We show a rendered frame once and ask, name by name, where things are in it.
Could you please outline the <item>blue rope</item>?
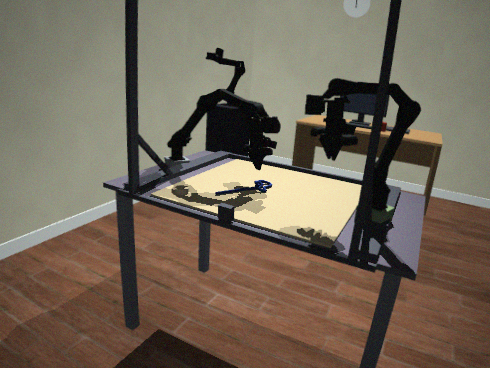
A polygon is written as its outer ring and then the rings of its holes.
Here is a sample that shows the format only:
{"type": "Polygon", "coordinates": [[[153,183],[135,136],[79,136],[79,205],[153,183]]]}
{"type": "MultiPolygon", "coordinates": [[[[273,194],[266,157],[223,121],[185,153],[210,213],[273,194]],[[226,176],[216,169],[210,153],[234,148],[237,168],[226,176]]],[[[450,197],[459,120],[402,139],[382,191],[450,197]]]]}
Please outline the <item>blue rope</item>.
{"type": "Polygon", "coordinates": [[[267,192],[267,189],[266,188],[272,187],[272,183],[270,183],[268,181],[265,181],[265,180],[257,180],[257,181],[254,181],[254,184],[255,184],[255,187],[248,187],[248,188],[240,188],[240,189],[219,191],[219,192],[215,192],[215,194],[216,195],[220,195],[220,194],[227,194],[227,193],[247,191],[247,190],[259,190],[260,192],[265,193],[265,192],[267,192]],[[265,184],[268,184],[268,185],[266,185],[266,186],[263,187],[264,183],[265,184]]]}

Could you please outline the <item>cream work mat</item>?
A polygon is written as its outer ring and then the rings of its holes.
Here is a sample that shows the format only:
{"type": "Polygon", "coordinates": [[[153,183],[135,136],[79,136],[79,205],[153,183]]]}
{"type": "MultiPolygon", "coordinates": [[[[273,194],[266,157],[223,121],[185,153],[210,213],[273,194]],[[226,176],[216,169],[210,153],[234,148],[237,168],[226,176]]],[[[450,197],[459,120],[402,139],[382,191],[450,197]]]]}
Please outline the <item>cream work mat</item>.
{"type": "Polygon", "coordinates": [[[151,196],[218,216],[218,205],[234,206],[234,221],[331,248],[356,210],[361,185],[278,167],[233,160],[164,189],[151,196]],[[272,183],[267,192],[247,190],[254,181],[272,183]],[[185,185],[179,195],[174,187],[185,185]],[[344,226],[344,227],[343,227],[344,226]]]}

